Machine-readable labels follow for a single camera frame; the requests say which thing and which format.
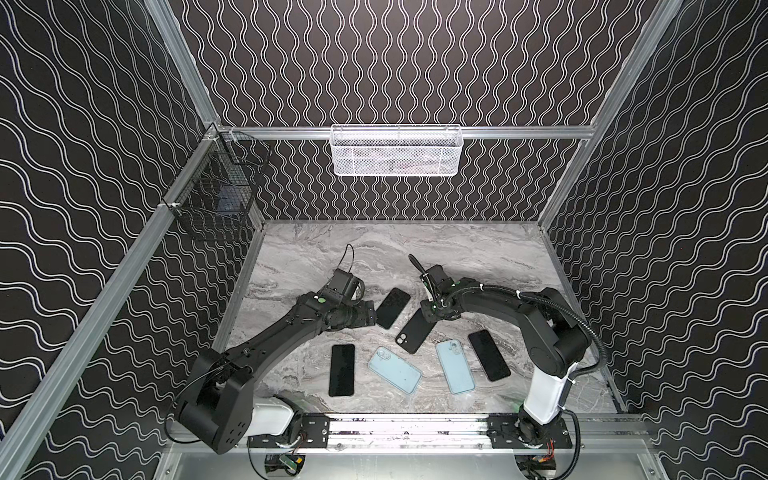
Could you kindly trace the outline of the black phone case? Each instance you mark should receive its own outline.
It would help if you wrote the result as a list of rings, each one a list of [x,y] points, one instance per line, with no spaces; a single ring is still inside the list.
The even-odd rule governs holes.
[[[396,344],[407,353],[413,355],[430,335],[434,326],[434,323],[428,322],[424,318],[422,310],[419,309],[396,336]]]

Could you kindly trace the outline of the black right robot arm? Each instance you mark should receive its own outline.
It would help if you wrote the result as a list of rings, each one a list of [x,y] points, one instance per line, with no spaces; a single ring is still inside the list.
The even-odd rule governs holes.
[[[473,279],[436,282],[421,277],[427,299],[420,310],[429,323],[453,321],[464,313],[483,314],[518,327],[534,365],[521,413],[530,423],[545,426],[564,409],[568,383],[595,337],[583,319],[555,289],[526,292]]]

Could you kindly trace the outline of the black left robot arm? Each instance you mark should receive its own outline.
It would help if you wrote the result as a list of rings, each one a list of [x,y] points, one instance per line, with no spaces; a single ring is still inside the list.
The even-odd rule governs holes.
[[[224,454],[246,435],[256,385],[283,358],[324,332],[375,323],[370,300],[303,294],[283,317],[251,339],[224,352],[202,351],[176,397],[174,420],[213,452]]]

